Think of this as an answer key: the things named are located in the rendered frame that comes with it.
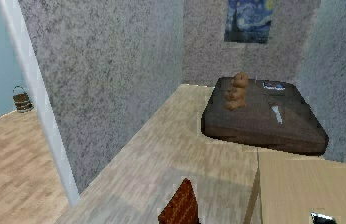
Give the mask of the light wooden desk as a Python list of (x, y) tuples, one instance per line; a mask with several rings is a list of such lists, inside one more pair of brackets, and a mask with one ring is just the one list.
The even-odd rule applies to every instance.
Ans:
[(313, 224), (311, 214), (346, 224), (346, 164), (255, 148), (256, 172), (243, 224)]

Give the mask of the blue and white book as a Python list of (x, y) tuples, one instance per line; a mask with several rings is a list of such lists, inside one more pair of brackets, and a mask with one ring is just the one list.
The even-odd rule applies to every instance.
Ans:
[(283, 84), (277, 83), (277, 82), (269, 82), (269, 81), (263, 82), (263, 88), (268, 90), (276, 90), (276, 91), (285, 90), (285, 86)]

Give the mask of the brown teddy bear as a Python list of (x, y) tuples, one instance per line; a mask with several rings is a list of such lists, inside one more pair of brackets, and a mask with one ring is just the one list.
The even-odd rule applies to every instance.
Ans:
[(246, 106), (246, 89), (248, 87), (248, 76), (245, 72), (237, 73), (231, 80), (230, 86), (224, 93), (226, 110), (236, 110)]

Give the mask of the red brick-patterned block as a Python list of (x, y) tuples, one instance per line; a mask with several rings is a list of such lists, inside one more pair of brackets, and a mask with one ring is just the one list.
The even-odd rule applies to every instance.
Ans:
[(158, 216), (159, 224), (200, 224), (198, 203), (191, 184), (185, 178)]

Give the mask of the blue starry night painting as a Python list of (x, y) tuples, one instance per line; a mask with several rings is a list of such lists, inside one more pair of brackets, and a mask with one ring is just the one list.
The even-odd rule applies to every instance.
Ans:
[(266, 44), (273, 0), (228, 0), (225, 42)]

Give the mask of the black and white small object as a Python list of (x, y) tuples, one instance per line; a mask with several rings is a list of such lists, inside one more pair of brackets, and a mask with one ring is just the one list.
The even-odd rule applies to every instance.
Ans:
[(311, 213), (311, 219), (313, 224), (337, 224), (334, 217), (327, 216), (321, 213)]

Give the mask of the grey pen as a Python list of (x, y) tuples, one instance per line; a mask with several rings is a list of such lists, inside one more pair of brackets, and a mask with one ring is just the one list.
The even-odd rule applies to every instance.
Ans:
[(282, 121), (281, 113), (279, 111), (279, 106), (276, 103), (273, 103), (273, 104), (270, 105), (270, 108), (274, 112), (277, 122), (279, 124), (282, 124), (283, 121)]

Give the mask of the brown wooden bucket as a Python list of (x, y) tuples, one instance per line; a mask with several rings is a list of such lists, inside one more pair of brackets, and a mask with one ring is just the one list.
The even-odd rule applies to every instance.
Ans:
[(22, 90), (21, 93), (16, 93), (16, 89), (17, 86), (13, 88), (13, 100), (17, 111), (20, 113), (31, 111), (34, 108), (34, 106), (30, 100), (28, 93), (24, 90), (22, 86), (20, 86), (20, 89)]

